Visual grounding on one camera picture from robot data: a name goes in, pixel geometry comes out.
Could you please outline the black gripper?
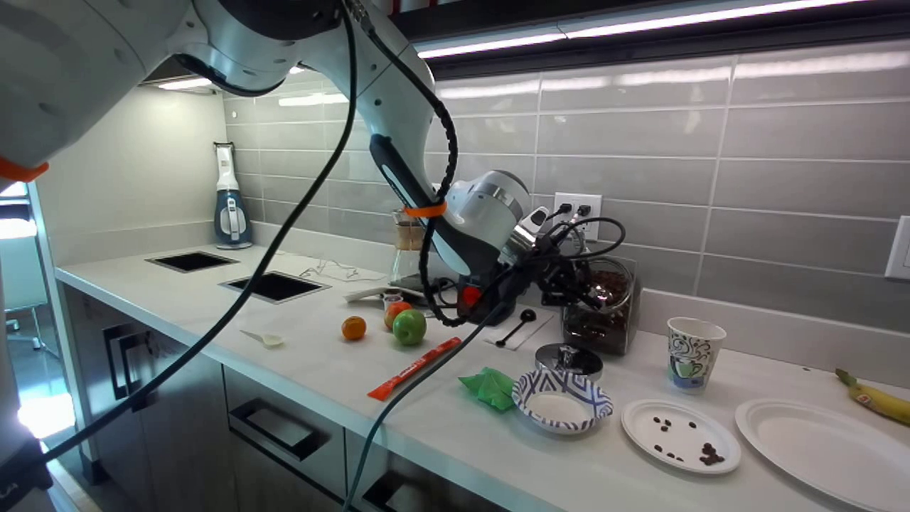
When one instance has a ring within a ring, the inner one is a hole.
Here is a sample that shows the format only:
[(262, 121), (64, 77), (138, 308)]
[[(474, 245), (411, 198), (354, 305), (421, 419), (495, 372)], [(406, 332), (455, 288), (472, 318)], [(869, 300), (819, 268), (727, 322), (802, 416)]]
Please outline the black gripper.
[(602, 256), (606, 248), (590, 248), (579, 222), (542, 225), (501, 275), (501, 298), (517, 300), (538, 288), (546, 305), (572, 305), (586, 295), (593, 261)]

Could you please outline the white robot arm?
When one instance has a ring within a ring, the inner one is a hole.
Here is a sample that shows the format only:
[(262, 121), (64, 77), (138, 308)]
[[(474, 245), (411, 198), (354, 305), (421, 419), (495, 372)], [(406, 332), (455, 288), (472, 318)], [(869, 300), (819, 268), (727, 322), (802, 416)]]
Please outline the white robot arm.
[(327, 77), (367, 121), (386, 184), (480, 305), (508, 305), (542, 275), (548, 245), (529, 232), (517, 177), (426, 180), (426, 130), (448, 110), (408, 39), (363, 0), (0, 0), (0, 180), (42, 177), (164, 59), (245, 96), (295, 66)]

